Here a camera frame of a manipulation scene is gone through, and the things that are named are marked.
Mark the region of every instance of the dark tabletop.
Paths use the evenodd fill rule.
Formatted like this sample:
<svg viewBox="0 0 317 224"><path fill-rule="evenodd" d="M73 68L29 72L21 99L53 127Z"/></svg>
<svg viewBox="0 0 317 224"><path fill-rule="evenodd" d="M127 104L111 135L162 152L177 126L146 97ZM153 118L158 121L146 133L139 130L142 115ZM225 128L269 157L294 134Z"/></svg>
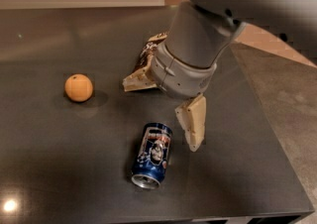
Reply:
<svg viewBox="0 0 317 224"><path fill-rule="evenodd" d="M0 11L0 223L121 223L309 213L312 206L230 49L205 93L191 153L159 90L125 93L145 41L176 8ZM86 73L94 96L63 94ZM130 182L149 122L173 131L157 190ZM3 211L8 199L18 202Z"/></svg>

